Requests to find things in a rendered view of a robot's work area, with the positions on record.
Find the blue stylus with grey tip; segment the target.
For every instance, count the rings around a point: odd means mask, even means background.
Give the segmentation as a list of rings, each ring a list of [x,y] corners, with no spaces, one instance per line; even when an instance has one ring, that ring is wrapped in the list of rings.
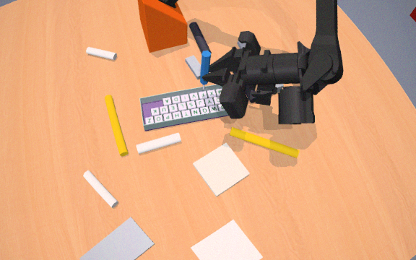
[[[209,73],[210,68],[210,61],[211,61],[211,53],[209,51],[203,51],[201,54],[201,71],[200,71],[200,83],[204,86],[207,85],[207,81],[202,79],[202,76]]]

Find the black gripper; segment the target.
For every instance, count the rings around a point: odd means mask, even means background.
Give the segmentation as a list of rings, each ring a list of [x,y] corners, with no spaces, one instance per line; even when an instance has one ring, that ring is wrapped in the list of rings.
[[[238,40],[246,43],[246,47],[232,47],[224,56],[210,64],[209,73],[202,76],[204,81],[222,86],[220,103],[231,119],[239,119],[245,115],[248,105],[246,85],[250,90],[255,90],[257,85],[268,85],[275,89],[275,85],[279,84],[273,69],[275,54],[264,50],[264,55],[259,55],[261,46],[250,31],[241,31]]]

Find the yellow cylinder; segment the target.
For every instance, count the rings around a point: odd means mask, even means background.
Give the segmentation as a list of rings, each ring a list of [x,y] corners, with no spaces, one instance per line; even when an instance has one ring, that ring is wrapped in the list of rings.
[[[107,110],[109,114],[109,119],[111,122],[111,127],[115,136],[116,145],[118,147],[118,151],[120,156],[126,156],[128,154],[126,144],[123,138],[123,134],[121,131],[121,127],[119,125],[118,116],[116,114],[116,109],[114,106],[112,95],[105,96],[105,103],[107,105]]]

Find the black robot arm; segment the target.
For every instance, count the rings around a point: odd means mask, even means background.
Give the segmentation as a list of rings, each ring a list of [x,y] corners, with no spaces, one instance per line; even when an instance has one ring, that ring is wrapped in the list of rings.
[[[298,41],[297,53],[274,55],[277,83],[300,84],[283,87],[278,93],[278,124],[314,124],[313,96],[342,78],[337,11],[337,0],[316,0],[316,32],[311,49]],[[258,84],[257,91],[251,94],[256,104],[270,105],[277,88]]]

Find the yellow cylindrical rod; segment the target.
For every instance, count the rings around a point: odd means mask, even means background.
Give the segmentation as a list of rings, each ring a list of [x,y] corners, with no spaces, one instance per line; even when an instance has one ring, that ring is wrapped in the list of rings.
[[[257,144],[259,146],[267,147],[271,150],[275,150],[277,152],[284,153],[291,157],[297,158],[299,155],[300,150],[292,147],[288,147],[286,145],[280,144],[275,141],[270,141],[268,139],[262,138],[260,136],[250,134],[248,132],[242,131],[240,129],[233,128],[231,129],[230,135],[233,137],[237,137],[244,141]]]

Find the white cylinder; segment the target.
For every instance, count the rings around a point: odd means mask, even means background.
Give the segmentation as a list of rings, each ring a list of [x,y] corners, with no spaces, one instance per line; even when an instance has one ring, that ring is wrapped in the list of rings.
[[[112,59],[116,60],[116,57],[117,57],[117,53],[105,51],[105,50],[101,50],[97,48],[91,48],[91,47],[87,48],[86,53],[92,54],[93,56],[104,57],[106,59],[111,59],[111,60]]]
[[[154,150],[157,148],[166,147],[175,143],[181,142],[179,133],[171,134],[169,136],[164,136],[159,139],[155,139],[149,142],[143,142],[136,144],[136,148],[139,154]]]
[[[83,176],[110,207],[114,208],[118,204],[118,200],[114,198],[106,188],[103,187],[99,180],[96,179],[96,177],[94,177],[94,175],[89,170],[86,171]]]

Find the dark grey cylinder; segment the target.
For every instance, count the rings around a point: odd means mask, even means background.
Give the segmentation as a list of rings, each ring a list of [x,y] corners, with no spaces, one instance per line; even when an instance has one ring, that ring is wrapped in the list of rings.
[[[252,91],[255,91],[255,90],[250,90],[248,85],[246,85],[245,94],[246,94],[247,98],[249,99],[250,103],[255,103],[256,97],[253,97],[253,95],[251,94]]]
[[[197,45],[199,46],[199,49],[201,50],[201,53],[203,51],[209,51],[212,54],[211,50],[209,49],[209,46],[207,45],[206,40],[203,37],[203,33],[201,32],[197,23],[191,22],[189,27],[193,33],[193,37],[195,38]]]

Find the grey keyboard with white letter keys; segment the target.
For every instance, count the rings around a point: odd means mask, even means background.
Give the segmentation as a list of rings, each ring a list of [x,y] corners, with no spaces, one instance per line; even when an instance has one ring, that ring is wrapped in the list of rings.
[[[165,92],[139,99],[144,131],[229,116],[218,84]]]

